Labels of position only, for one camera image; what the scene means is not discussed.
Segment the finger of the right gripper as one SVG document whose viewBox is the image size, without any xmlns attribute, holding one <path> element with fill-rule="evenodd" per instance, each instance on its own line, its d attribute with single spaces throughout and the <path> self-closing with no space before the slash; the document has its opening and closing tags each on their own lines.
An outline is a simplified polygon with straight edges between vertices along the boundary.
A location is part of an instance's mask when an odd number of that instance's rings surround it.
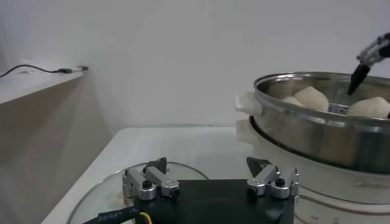
<svg viewBox="0 0 390 224">
<path fill-rule="evenodd" d="M 389 58 L 389 33 L 379 36 L 374 42 L 365 47 L 356 57 L 359 65 L 350 78 L 347 95 L 351 96 L 363 83 L 371 67 Z"/>
</svg>

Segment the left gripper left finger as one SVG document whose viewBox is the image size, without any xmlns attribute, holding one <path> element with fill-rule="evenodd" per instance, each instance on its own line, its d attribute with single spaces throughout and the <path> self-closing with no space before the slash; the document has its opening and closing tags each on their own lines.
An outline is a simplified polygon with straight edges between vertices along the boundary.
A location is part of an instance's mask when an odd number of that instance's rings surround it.
<svg viewBox="0 0 390 224">
<path fill-rule="evenodd" d="M 180 195 L 179 182 L 166 175 L 167 159 L 143 163 L 141 171 L 128 168 L 122 174 L 122 196 L 126 206 L 134 201 L 153 201 L 158 195 L 163 198 L 177 199 Z"/>
</svg>

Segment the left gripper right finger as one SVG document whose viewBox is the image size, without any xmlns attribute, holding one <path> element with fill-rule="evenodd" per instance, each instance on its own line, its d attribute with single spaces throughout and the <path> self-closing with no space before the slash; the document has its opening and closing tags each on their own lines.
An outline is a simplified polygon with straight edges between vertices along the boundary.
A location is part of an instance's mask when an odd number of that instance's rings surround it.
<svg viewBox="0 0 390 224">
<path fill-rule="evenodd" d="M 252 175 L 247 180 L 247 199 L 255 203 L 259 198 L 271 196 L 275 200 L 299 198 L 300 175 L 296 168 L 280 170 L 266 159 L 247 157 L 246 163 Z"/>
</svg>

